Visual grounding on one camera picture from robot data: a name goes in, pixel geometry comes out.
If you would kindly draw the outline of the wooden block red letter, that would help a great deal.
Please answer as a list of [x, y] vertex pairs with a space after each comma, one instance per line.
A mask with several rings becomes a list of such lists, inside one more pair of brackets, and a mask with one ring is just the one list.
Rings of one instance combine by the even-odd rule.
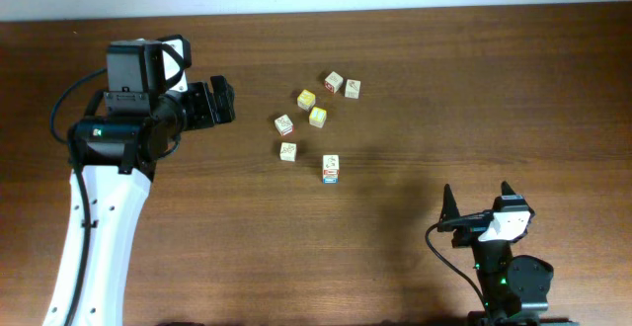
[[326, 173], [338, 171], [340, 169], [340, 157], [338, 155], [324, 155], [322, 168]]

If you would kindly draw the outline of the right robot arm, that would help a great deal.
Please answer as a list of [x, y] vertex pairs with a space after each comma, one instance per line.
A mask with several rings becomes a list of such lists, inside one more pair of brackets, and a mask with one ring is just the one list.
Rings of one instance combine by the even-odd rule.
[[572, 325], [564, 318], [545, 318], [547, 294], [554, 277], [549, 263], [529, 255], [513, 254], [512, 245], [527, 234], [534, 210], [507, 183], [493, 206], [462, 215], [449, 185], [443, 188], [439, 220], [429, 231], [452, 234], [454, 248], [469, 248], [477, 280], [472, 281], [447, 261], [436, 248], [431, 251], [473, 287], [483, 310], [468, 313], [468, 325]]

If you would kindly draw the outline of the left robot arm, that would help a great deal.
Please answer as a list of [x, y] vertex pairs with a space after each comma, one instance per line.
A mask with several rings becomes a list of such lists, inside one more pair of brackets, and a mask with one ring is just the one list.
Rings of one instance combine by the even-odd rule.
[[225, 77], [189, 82], [190, 42], [181, 35], [114, 41], [83, 117], [55, 140], [69, 153], [68, 227], [46, 325], [119, 325], [137, 222], [159, 161], [186, 131], [233, 122]]

